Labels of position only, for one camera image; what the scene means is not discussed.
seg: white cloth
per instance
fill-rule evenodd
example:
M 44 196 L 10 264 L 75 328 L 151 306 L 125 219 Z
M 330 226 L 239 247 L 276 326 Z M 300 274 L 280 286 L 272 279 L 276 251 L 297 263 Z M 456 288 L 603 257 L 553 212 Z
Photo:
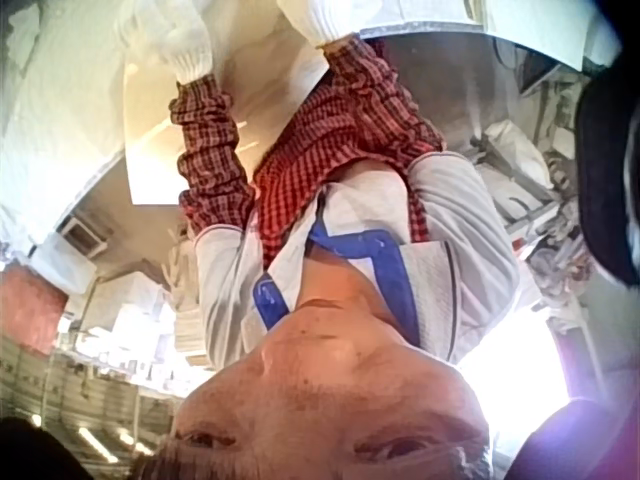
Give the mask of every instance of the white cloth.
M 382 8 L 382 0 L 278 0 L 293 27 L 320 47 L 359 32 Z
M 115 29 L 132 57 L 168 65 L 181 84 L 211 73 L 213 50 L 200 16 L 206 0 L 128 0 Z
M 401 245 L 414 294 L 421 347 L 456 363 L 502 320 L 519 274 L 509 238 L 480 176 L 455 153 L 425 155 L 409 182 L 427 213 L 431 241 L 410 243 L 407 192 L 394 172 L 362 171 L 324 188 L 330 235 L 384 228 Z M 295 223 L 268 273 L 293 310 L 317 198 Z M 263 273 L 254 214 L 246 232 L 216 225 L 196 239 L 205 344 L 219 370 L 251 351 L 266 334 L 253 301 Z M 351 262 L 374 284 L 367 260 Z

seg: woman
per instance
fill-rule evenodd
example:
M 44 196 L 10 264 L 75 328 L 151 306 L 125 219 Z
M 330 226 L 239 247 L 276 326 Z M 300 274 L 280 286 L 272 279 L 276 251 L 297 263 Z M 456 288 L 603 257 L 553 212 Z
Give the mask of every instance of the woman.
M 279 0 L 330 72 L 254 190 L 206 27 L 179 3 L 158 49 L 218 373 L 140 476 L 488 478 L 488 427 L 452 365 L 509 309 L 516 262 L 473 166 L 355 33 L 375 9 Z M 152 11 L 143 30 L 169 22 Z

